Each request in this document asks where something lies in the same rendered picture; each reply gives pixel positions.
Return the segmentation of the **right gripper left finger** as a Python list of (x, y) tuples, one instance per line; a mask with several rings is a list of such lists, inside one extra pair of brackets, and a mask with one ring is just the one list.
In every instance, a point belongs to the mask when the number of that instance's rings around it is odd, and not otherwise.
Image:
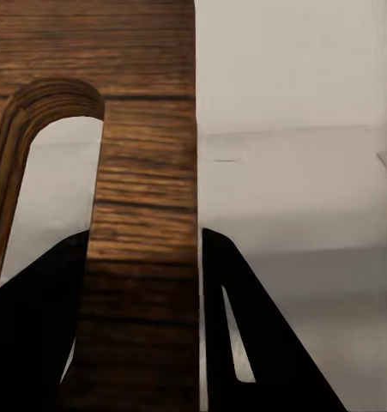
[(76, 339), (88, 236), (61, 240), (0, 287), (0, 412), (51, 412)]

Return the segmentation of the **cutting board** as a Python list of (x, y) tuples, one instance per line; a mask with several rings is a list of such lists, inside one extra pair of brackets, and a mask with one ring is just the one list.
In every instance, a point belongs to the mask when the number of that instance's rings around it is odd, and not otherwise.
[(194, 0), (0, 0), (0, 277), (33, 139), (103, 121), (51, 412), (200, 412)]

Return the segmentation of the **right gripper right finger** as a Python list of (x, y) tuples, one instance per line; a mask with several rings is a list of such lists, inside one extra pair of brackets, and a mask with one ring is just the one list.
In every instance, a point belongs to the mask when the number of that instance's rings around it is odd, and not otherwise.
[[(204, 228), (202, 258), (209, 412), (347, 412), (236, 244)], [(255, 383), (236, 378), (222, 286)]]

